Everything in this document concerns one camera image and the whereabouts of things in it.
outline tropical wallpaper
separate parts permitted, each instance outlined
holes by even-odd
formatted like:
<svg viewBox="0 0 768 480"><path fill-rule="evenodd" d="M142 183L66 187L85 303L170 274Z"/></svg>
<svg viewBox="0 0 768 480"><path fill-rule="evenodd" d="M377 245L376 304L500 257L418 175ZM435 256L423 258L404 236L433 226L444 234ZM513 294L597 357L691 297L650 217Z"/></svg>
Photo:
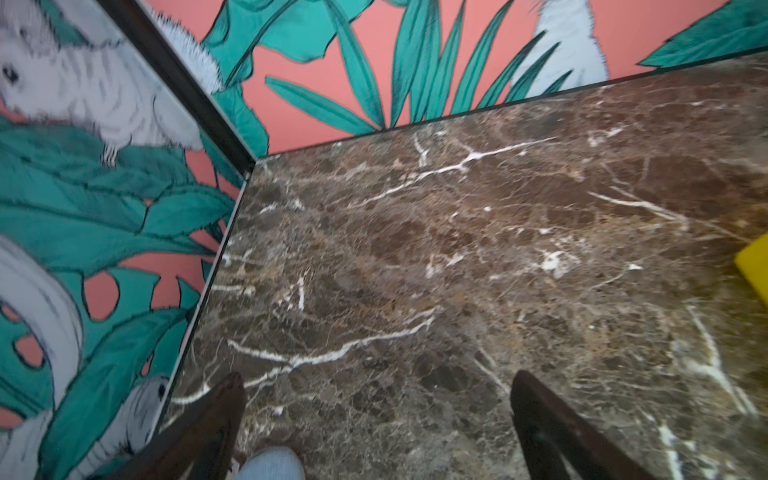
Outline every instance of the tropical wallpaper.
<svg viewBox="0 0 768 480"><path fill-rule="evenodd" d="M764 0L147 1L259 156L768 46Z"/></svg>
<svg viewBox="0 0 768 480"><path fill-rule="evenodd" d="M149 0L256 156L768 46L764 0ZM243 179L91 0L0 2L0 472L144 446Z"/></svg>
<svg viewBox="0 0 768 480"><path fill-rule="evenodd" d="M243 179L94 2L0 6L0 477L98 478L153 431Z"/></svg>

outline brown marble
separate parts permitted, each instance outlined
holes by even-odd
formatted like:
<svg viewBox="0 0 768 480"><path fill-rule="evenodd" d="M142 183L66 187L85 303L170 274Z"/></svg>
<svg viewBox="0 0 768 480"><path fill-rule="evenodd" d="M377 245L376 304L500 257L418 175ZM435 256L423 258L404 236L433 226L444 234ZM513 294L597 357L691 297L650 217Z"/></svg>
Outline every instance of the brown marble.
<svg viewBox="0 0 768 480"><path fill-rule="evenodd" d="M764 478L768 55L270 158L174 393L309 478L528 478L528 369L658 478ZM173 418L178 407L170 410Z"/></svg>

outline white feather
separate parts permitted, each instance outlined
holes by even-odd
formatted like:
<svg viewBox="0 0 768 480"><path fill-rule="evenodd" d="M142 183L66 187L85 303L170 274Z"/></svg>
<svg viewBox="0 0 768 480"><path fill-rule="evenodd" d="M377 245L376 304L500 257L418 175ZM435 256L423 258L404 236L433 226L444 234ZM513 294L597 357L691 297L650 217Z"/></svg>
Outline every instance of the white feather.
<svg viewBox="0 0 768 480"><path fill-rule="evenodd" d="M535 35L542 31L546 31L544 37L515 72L512 84L554 44L560 45L534 80L529 97L543 94L570 70L561 91L608 79L605 57L594 37L594 16L588 0L544 0Z"/></svg>
<svg viewBox="0 0 768 480"><path fill-rule="evenodd" d="M157 15L157 26L206 93L213 94L224 89L219 64L187 29L162 15Z"/></svg>

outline pink wall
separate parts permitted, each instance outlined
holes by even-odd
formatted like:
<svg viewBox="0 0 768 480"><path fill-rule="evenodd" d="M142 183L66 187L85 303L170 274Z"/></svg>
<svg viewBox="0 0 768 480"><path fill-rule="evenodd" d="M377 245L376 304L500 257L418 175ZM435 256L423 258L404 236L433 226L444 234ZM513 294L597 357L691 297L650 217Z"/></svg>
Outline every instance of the pink wall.
<svg viewBox="0 0 768 480"><path fill-rule="evenodd" d="M149 3L157 11L180 21L201 40L213 24L221 0L149 0ZM444 44L461 3L462 0L440 0ZM538 21L539 3L537 0L516 0L512 5L499 29L475 101L506 66L511 55L532 38ZM725 3L727 0L591 0L594 36L604 53L610 77L621 78L651 70L637 63L668 38ZM449 106L472 49L503 4L505 0L468 0ZM385 0L375 0L353 22L379 82L387 117L391 100L392 55L403 12L403 8L392 6ZM336 40L328 48L325 58L304 65L261 47L256 48L253 59L256 71L243 85L243 95L269 133L271 154L349 135L286 103L264 84L267 75L307 86L365 117L347 81ZM407 112L406 104L398 125L409 123Z"/></svg>

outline blue jeans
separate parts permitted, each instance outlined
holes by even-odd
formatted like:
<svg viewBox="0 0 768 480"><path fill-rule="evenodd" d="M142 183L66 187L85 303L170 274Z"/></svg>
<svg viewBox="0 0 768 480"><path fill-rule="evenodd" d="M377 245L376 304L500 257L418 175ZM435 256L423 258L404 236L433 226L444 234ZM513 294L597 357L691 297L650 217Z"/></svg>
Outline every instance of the blue jeans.
<svg viewBox="0 0 768 480"><path fill-rule="evenodd" d="M304 480L304 467L291 449L269 447L245 462L235 480Z"/></svg>

